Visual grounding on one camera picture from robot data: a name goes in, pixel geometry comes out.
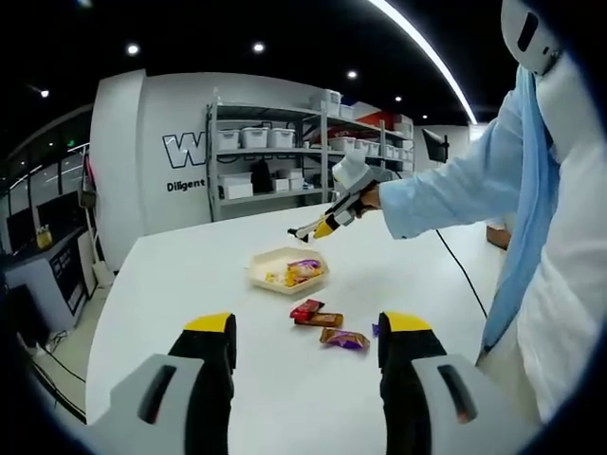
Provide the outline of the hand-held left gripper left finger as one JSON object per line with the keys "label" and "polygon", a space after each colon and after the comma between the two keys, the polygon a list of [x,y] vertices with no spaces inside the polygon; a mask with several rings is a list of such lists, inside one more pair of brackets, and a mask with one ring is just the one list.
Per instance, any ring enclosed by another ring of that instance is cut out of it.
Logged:
{"label": "hand-held left gripper left finger", "polygon": [[168,354],[149,356],[113,388],[90,452],[228,453],[235,367],[235,315],[190,321]]}

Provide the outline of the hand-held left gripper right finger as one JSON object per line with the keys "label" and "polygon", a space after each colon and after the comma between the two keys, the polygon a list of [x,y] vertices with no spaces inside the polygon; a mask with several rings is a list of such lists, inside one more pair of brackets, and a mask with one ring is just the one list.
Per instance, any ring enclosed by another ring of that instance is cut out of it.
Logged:
{"label": "hand-held left gripper right finger", "polygon": [[517,454],[538,432],[422,318],[382,312],[377,334],[387,453]]}

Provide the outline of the person's right hand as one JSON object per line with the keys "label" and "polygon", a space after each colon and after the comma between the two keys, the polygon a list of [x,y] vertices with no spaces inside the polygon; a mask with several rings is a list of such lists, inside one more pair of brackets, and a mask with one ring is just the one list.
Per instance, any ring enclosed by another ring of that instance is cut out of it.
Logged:
{"label": "person's right hand", "polygon": [[372,183],[360,193],[359,200],[354,205],[354,213],[360,219],[366,212],[379,209],[381,209],[379,184]]}

